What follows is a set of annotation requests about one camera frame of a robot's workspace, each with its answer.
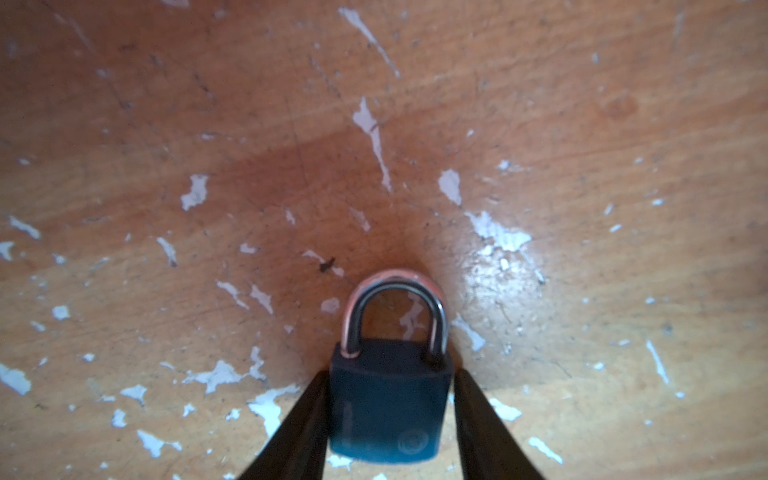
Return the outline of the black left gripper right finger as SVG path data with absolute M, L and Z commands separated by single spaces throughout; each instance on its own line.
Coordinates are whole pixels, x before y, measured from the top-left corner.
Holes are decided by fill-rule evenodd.
M 465 369 L 455 373 L 454 395 L 464 479 L 544 479 Z

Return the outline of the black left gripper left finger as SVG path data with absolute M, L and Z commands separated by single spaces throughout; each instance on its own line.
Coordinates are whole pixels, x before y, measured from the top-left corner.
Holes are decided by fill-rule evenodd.
M 238 480 L 323 478 L 330 429 L 329 371 L 318 372 Z

